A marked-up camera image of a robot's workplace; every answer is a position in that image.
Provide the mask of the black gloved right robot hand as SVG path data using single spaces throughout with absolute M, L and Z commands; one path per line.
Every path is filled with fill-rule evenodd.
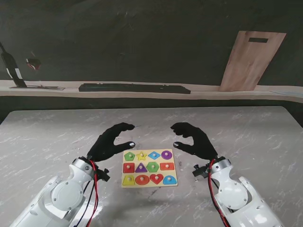
M 212 161 L 217 158 L 218 154 L 216 150 L 211 144 L 206 133 L 200 128 L 187 122 L 178 122 L 173 124 L 171 129 L 177 136 L 182 136 L 183 138 L 192 137 L 194 143 L 193 145 L 188 145 L 176 141 L 173 143 L 173 147 L 204 160 Z

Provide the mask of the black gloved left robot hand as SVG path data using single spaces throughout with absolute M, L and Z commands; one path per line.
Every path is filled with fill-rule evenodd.
M 101 134 L 95 144 L 91 147 L 87 153 L 87 159 L 100 162 L 111 158 L 113 155 L 129 150 L 135 147 L 135 143 L 132 141 L 115 145 L 114 141 L 121 132 L 131 131 L 135 128 L 133 124 L 125 122 L 116 124 L 111 128 L 108 128 Z

